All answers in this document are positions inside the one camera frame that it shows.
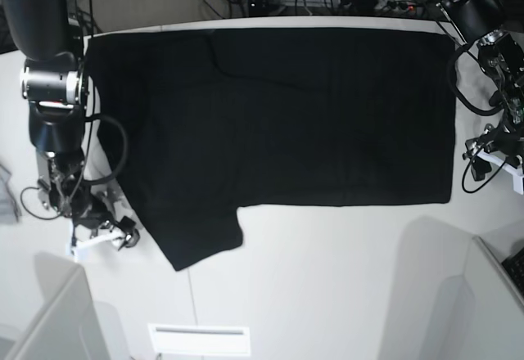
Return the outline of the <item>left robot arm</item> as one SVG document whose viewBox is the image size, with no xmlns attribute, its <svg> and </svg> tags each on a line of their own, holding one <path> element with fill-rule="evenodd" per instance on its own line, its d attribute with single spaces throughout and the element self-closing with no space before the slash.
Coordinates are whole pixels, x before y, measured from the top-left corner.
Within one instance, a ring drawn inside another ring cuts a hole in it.
<svg viewBox="0 0 524 360">
<path fill-rule="evenodd" d="M 523 50 L 504 28 L 505 15 L 499 0 L 432 0 L 443 17 L 452 24 L 462 43 L 447 65 L 447 80 L 454 95 L 476 115 L 501 115 L 495 127 L 466 142 L 463 158 L 466 173 L 476 182 L 488 181 L 489 161 L 495 152 L 504 159 L 498 169 L 523 173 Z M 453 73 L 458 59 L 475 46 L 476 61 L 485 76 L 495 84 L 488 101 L 490 108 L 473 105 L 459 90 Z"/>
</svg>

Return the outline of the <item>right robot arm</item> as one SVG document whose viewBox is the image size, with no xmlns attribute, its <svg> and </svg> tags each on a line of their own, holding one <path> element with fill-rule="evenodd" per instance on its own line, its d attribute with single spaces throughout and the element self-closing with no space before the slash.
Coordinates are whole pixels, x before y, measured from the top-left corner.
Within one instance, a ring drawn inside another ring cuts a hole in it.
<svg viewBox="0 0 524 360">
<path fill-rule="evenodd" d="M 21 96 L 29 104 L 29 139 L 37 152 L 38 182 L 34 190 L 47 209 L 68 218 L 70 251 L 111 242 L 119 249 L 134 247 L 140 234 L 129 217 L 117 219 L 107 195 L 93 187 L 114 180 L 129 156 L 129 136 L 108 115 L 86 114 L 88 76 L 85 74 L 84 32 L 68 12 L 67 0 L 1 0 L 16 47 L 25 55 L 20 76 Z M 122 137 L 122 155 L 103 178 L 84 176 L 91 138 L 85 126 L 96 121 L 114 126 Z M 81 241 L 75 229 L 90 237 Z"/>
</svg>

